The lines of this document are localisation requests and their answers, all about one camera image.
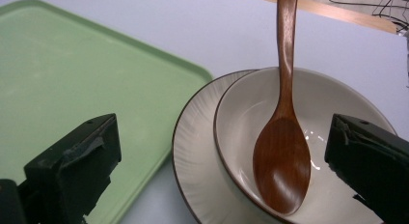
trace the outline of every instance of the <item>green tray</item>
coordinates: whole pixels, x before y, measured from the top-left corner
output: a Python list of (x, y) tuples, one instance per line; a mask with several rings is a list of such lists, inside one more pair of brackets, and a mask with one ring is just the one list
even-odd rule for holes
[(0, 178), (93, 117), (116, 113), (123, 161), (87, 221), (119, 222), (170, 153), (177, 117), (211, 75), (37, 0), (0, 8)]

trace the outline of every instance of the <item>spoon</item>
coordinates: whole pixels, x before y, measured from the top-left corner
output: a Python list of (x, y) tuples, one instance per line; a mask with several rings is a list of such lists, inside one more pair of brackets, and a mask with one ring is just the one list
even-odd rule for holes
[(277, 45), (280, 96), (253, 154), (253, 171), (261, 198), (271, 209), (295, 213), (310, 182), (310, 152), (292, 103), (295, 15), (297, 0), (277, 0)]

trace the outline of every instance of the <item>white tabletop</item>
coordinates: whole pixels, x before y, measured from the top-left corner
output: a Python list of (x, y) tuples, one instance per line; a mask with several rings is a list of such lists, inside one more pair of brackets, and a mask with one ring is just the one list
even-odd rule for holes
[[(16, 0), (0, 0), (0, 6)], [(42, 0), (172, 52), (208, 69), (228, 72), (277, 66), (275, 10), (261, 0)], [(406, 39), (298, 12), (295, 67), (349, 85), (409, 140)], [(170, 158), (123, 223), (195, 223), (184, 204)]]

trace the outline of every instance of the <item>cable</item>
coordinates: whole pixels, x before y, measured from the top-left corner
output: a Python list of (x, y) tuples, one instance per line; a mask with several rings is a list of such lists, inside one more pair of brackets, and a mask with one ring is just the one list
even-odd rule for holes
[[(372, 6), (372, 7), (379, 7), (379, 5), (376, 4), (366, 4), (366, 3), (350, 3), (350, 2), (342, 2), (342, 1), (334, 1), (334, 0), (328, 0), (334, 4), (343, 4), (343, 5), (360, 5), (360, 6)], [(407, 9), (407, 7), (403, 6), (390, 6), (390, 8), (398, 8), (398, 9)]]

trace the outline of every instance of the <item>ceramic plate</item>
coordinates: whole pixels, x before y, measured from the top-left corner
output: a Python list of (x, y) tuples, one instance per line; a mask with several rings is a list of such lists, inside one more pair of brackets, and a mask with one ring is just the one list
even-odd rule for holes
[[(256, 204), (274, 214), (259, 196), (253, 175), (253, 150), (259, 133), (273, 114), (279, 96), (277, 68), (259, 70), (237, 80), (223, 95), (216, 111), (219, 153), (236, 184)], [(394, 132), (367, 99), (345, 84), (311, 70), (296, 70), (294, 109), (312, 157), (312, 176), (300, 209), (287, 217), (296, 223), (381, 223), (324, 161), (334, 113), (372, 122)]]
[(224, 169), (213, 138), (219, 99), (248, 70), (215, 79), (186, 104), (174, 132), (173, 163), (179, 189), (202, 223), (278, 223), (255, 206)]

